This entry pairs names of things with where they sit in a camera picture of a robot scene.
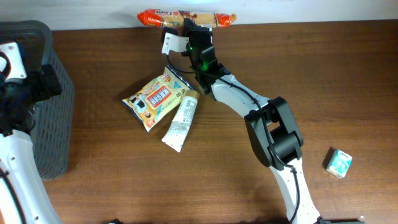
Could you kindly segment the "spaghetti pasta packet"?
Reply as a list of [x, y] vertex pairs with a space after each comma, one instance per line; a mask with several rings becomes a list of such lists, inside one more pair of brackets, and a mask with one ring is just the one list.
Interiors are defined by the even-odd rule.
[[208, 28], [230, 26], [236, 19], [236, 14], [209, 13], [196, 11], [164, 11], [161, 9], [146, 9], [137, 15], [138, 20], [149, 27], [181, 28], [185, 19], [194, 24]]

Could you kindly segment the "yellow snack bag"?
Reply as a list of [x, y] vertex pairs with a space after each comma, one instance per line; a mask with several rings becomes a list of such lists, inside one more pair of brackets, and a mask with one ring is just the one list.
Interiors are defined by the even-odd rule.
[[148, 133], [181, 102], [193, 87], [167, 65], [163, 74], [153, 78], [141, 90], [122, 100]]

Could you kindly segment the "white tube gold cap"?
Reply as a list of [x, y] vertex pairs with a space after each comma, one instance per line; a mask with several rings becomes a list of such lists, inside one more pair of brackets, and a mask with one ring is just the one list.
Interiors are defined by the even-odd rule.
[[162, 138], [163, 143], [177, 152], [181, 152], [187, 138], [197, 108], [199, 96], [198, 92], [187, 90], [171, 122], [169, 130]]

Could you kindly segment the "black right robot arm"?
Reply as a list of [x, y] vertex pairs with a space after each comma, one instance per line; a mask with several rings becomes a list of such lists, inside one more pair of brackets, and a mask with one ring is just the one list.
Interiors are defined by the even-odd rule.
[[253, 152], [278, 183], [289, 223], [324, 223], [305, 181], [303, 137], [288, 103], [280, 96], [270, 99], [258, 95], [238, 82], [218, 62], [212, 37], [210, 28], [184, 19], [181, 34], [174, 28], [163, 29], [162, 52], [179, 52], [188, 57], [200, 91], [244, 119]]

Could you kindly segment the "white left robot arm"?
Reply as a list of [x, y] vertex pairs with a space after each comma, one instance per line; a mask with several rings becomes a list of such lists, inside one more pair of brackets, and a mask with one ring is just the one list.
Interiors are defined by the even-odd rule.
[[60, 223], [34, 159], [29, 108], [61, 94], [51, 65], [26, 76], [1, 75], [1, 215], [5, 223]]

